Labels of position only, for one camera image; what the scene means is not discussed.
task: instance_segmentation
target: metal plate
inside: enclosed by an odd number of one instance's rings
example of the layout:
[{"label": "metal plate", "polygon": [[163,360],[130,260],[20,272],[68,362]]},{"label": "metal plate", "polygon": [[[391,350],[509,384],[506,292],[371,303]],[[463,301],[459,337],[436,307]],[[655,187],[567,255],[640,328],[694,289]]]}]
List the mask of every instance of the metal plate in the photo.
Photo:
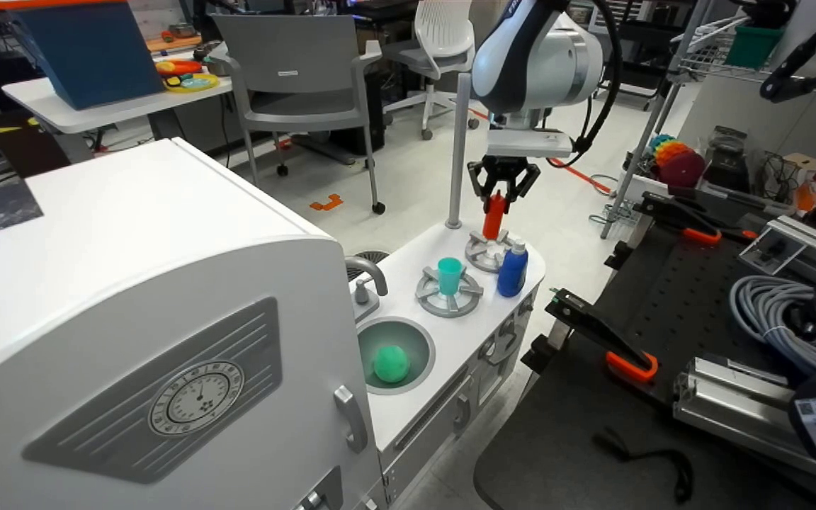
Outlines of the metal plate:
[{"label": "metal plate", "polygon": [[[244,374],[244,385],[238,381],[228,384],[240,395],[235,395],[232,405],[217,405],[210,425],[189,423],[177,433],[159,433],[153,429],[153,408],[163,405],[160,396],[173,385],[184,385],[184,377],[194,381],[203,365]],[[278,303],[265,299],[203,326],[166,355],[105,388],[34,440],[23,457],[153,484],[269,396],[281,385],[281,377]]]}]

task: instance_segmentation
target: bottle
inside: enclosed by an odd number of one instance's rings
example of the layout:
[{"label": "bottle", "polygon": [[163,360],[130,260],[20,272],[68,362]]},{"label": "bottle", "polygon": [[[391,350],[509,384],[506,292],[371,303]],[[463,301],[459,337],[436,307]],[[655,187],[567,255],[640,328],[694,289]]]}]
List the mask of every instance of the bottle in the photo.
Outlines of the bottle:
[{"label": "bottle", "polygon": [[514,299],[524,289],[524,272],[527,272],[527,249],[524,245],[513,245],[504,249],[500,266],[496,272],[496,292],[500,299]]}]

